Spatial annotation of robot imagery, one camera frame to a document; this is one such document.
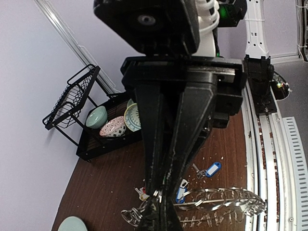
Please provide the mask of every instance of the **black metal dish rack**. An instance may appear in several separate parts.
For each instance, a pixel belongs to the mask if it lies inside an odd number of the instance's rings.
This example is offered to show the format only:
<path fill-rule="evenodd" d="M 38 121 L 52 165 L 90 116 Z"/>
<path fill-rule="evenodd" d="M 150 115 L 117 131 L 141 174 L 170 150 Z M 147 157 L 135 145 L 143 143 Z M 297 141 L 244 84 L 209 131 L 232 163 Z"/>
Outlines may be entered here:
<path fill-rule="evenodd" d="M 90 69 L 88 73 L 84 74 L 75 82 L 71 83 L 73 79 L 78 77 L 87 68 Z M 67 87 L 65 88 L 52 112 L 43 119 L 43 124 L 47 130 L 56 128 L 77 146 L 76 155 L 86 161 L 134 142 L 140 141 L 142 139 L 141 131 L 132 132 L 128 129 L 121 137 L 104 138 L 99 135 L 100 129 L 90 129 L 78 119 L 87 99 L 89 99 L 94 105 L 94 108 L 88 113 L 88 115 L 96 107 L 98 107 L 94 100 L 89 96 L 89 93 L 93 87 L 94 82 L 96 81 L 99 83 L 97 81 L 99 71 L 99 66 L 90 64 L 80 70 L 73 77 L 71 77 L 67 81 Z M 106 92 L 101 84 L 99 84 L 99 86 L 104 92 Z M 106 107 L 108 113 L 108 121 L 118 116 L 123 116 L 127 107 L 127 102 L 129 100 L 128 94 L 124 92 L 108 95 L 108 97 L 110 100 L 102 104 Z M 64 132 L 64 129 L 68 128 L 74 123 L 79 124 L 83 128 L 79 143 L 77 143 Z"/>

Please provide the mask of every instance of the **wooden table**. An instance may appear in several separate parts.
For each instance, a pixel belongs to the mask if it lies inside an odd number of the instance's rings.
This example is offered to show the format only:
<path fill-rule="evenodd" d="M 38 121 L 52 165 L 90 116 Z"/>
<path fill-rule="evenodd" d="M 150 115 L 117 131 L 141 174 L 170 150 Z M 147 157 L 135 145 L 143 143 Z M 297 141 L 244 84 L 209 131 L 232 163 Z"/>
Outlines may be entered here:
<path fill-rule="evenodd" d="M 214 162 L 222 167 L 212 178 L 198 180 L 190 168 L 185 175 L 189 189 L 195 188 L 246 188 L 246 153 L 242 114 L 231 117 L 227 129 L 214 129 L 195 159 L 200 169 L 207 169 Z M 121 217 L 123 209 L 139 207 L 141 201 L 134 191 L 142 187 L 144 179 L 144 158 L 142 142 L 101 156 L 91 164 L 79 160 L 62 198 L 52 230 L 57 231 L 68 216 L 83 219 L 89 231 L 133 231 Z M 200 211 L 180 212 L 182 219 Z M 212 228 L 205 223 L 200 227 L 186 228 L 189 231 L 243 231 L 244 222 L 221 225 Z"/>

